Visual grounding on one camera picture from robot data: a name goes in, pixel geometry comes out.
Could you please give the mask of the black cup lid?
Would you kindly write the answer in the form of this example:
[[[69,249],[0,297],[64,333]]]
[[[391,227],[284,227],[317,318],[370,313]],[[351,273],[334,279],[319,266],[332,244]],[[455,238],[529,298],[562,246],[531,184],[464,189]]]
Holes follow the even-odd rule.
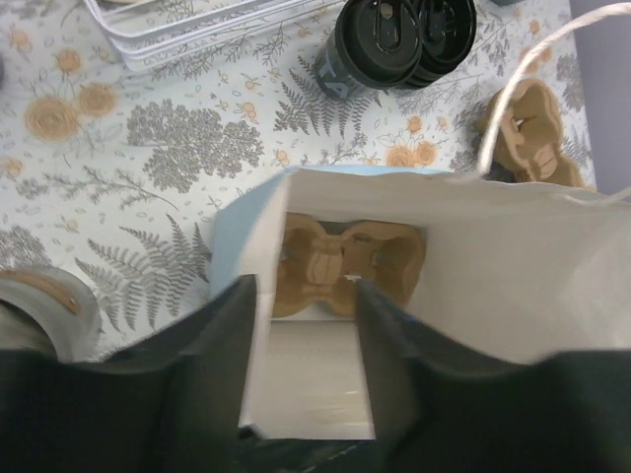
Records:
[[[419,15],[408,1],[346,2],[334,39],[350,77],[373,89],[401,84],[422,53]]]

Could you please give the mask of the black takeout coffee cup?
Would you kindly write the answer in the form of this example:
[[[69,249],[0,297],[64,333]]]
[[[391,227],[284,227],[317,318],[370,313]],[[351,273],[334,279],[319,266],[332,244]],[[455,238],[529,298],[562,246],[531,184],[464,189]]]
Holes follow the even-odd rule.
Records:
[[[350,60],[344,44],[331,33],[318,51],[314,73],[320,89],[335,101],[347,101],[366,91],[355,75],[356,67]]]

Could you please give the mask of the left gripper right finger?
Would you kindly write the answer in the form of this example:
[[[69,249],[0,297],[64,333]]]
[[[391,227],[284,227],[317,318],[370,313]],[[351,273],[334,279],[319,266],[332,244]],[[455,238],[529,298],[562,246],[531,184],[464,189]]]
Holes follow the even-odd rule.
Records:
[[[387,472],[626,472],[630,354],[512,364],[356,287],[376,445]]]

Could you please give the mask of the grey straw holder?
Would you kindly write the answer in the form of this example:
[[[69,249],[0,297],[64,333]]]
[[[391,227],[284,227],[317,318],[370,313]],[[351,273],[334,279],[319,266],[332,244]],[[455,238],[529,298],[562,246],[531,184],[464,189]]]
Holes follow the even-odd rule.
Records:
[[[79,278],[60,268],[1,272],[1,348],[29,350],[60,362],[88,360],[101,329],[99,303]]]

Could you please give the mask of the light blue paper bag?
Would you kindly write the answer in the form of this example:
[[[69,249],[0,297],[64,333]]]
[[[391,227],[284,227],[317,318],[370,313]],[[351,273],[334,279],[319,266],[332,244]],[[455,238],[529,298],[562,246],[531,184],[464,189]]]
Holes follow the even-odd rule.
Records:
[[[353,320],[323,303],[272,316],[289,213],[311,216],[333,234],[361,221],[419,230],[425,260],[401,307],[466,347],[514,363],[629,347],[627,192],[484,179],[511,96],[551,43],[539,42],[493,101],[473,171],[292,169],[217,214],[211,294],[247,274],[257,287],[243,426],[271,438],[373,434]]]

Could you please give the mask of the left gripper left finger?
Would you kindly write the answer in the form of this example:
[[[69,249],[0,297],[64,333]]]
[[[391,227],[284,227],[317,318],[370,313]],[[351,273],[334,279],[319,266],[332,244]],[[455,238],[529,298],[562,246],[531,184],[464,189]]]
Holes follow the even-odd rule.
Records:
[[[100,363],[1,354],[5,472],[234,472],[255,278]]]

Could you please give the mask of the single cardboard cup carrier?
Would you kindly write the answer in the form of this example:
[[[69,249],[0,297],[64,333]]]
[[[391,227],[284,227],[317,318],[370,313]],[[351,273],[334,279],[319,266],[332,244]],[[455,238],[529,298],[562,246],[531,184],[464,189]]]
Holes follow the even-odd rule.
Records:
[[[333,234],[311,216],[285,221],[272,316],[288,317],[311,304],[352,317],[355,281],[375,285],[399,306],[408,304],[425,260],[426,242],[414,227],[376,221],[352,223]]]

